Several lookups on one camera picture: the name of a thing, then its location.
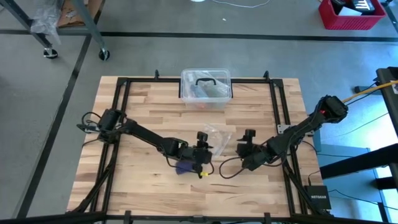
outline concrete floor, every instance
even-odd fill
[[[17,2],[28,15],[34,14],[29,0]],[[325,30],[318,4],[317,0],[271,0],[264,7],[243,9],[211,1],[107,1],[98,27],[103,31],[129,32],[398,36],[388,18],[369,31]],[[398,15],[398,7],[392,9]],[[3,11],[0,29],[21,27]],[[60,58],[47,60],[31,36],[0,35],[0,50],[5,53],[0,55],[0,95],[4,105],[0,110],[0,141],[4,142],[0,149],[0,219],[15,215],[83,39],[61,37],[62,45],[55,46]],[[392,43],[141,37],[106,37],[105,41],[112,54],[107,62],[98,59],[98,46],[91,41],[30,216],[65,211],[85,136],[75,125],[92,108],[103,75],[153,76],[159,69],[162,76],[176,76],[185,68],[221,67],[234,77],[261,77],[268,70],[271,77],[299,78],[305,107],[311,112],[321,96],[346,98],[352,95],[353,86],[370,85],[376,69],[398,66],[398,44]],[[392,127],[388,116],[340,136],[385,112],[380,96],[359,101],[350,106],[349,117],[341,124],[323,127],[322,143],[377,149],[396,142],[393,130],[387,132],[390,135],[378,134],[378,130]],[[332,203],[336,216],[380,220],[377,207],[371,204],[340,198],[334,198]],[[368,208],[375,212],[364,212]]]

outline metal shelf leg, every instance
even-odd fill
[[[105,41],[102,38],[101,33],[99,32],[94,20],[91,18],[90,13],[88,12],[83,0],[72,0],[72,3],[75,6],[77,13],[79,13],[81,18],[85,22],[85,25],[89,30],[91,36],[98,43],[101,49],[101,51],[99,52],[99,57],[101,58],[101,60],[107,60],[109,58],[109,51],[107,50],[105,46]]]
[[[0,5],[7,9],[24,27],[30,32],[30,26],[32,25],[32,19],[15,3],[14,0],[0,0]],[[57,52],[53,50],[52,44],[45,38],[44,34],[37,34],[31,32],[32,36],[39,41],[44,47],[45,57],[55,58]]]

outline wooden table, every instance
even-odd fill
[[[102,77],[94,112],[102,114],[111,107],[117,79]],[[292,78],[283,81],[290,119],[297,124],[307,116],[299,81]],[[289,217],[280,167],[261,166],[253,172],[245,170],[228,180],[219,176],[220,163],[236,157],[236,140],[242,137],[245,129],[257,131],[254,142],[258,144],[277,134],[269,85],[233,84],[233,93],[234,97],[224,111],[192,111],[187,110],[178,98],[178,83],[133,83],[127,116],[157,134],[195,144],[197,131],[203,130],[204,123],[209,123],[231,131],[233,135],[222,155],[213,158],[215,173],[202,179],[196,174],[177,175],[154,147],[133,136],[122,135],[108,214],[124,215],[125,210],[131,210],[134,215],[263,217],[264,212],[269,212],[272,217]],[[283,118],[282,108],[279,111]],[[96,136],[88,134],[85,141]],[[75,208],[94,185],[102,145],[97,141],[83,148],[68,210]],[[308,144],[299,146],[297,156],[302,180],[306,184],[308,175],[319,170],[317,157]],[[226,163],[222,172],[231,175],[240,168],[241,161],[235,160]],[[210,166],[205,165],[204,169],[210,170]],[[313,174],[311,181],[322,184],[319,173]],[[296,211],[299,212],[295,188],[293,193]],[[98,208],[101,208],[102,195],[103,191]]]

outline cardboard box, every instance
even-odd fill
[[[88,11],[90,12],[91,18],[94,19],[95,15],[100,9],[102,0],[84,0]],[[85,23],[79,16],[72,0],[65,0],[62,6],[62,13],[58,20],[58,27],[70,27],[70,26],[83,26]]]

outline cart wheel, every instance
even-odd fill
[[[56,50],[52,49],[51,54],[49,54],[46,50],[44,50],[43,56],[48,59],[55,59],[58,57],[58,52]]]
[[[99,56],[99,59],[101,59],[103,61],[106,61],[111,56],[111,53],[107,50],[106,51],[106,58],[105,58],[104,52],[102,50],[100,50],[98,56]]]

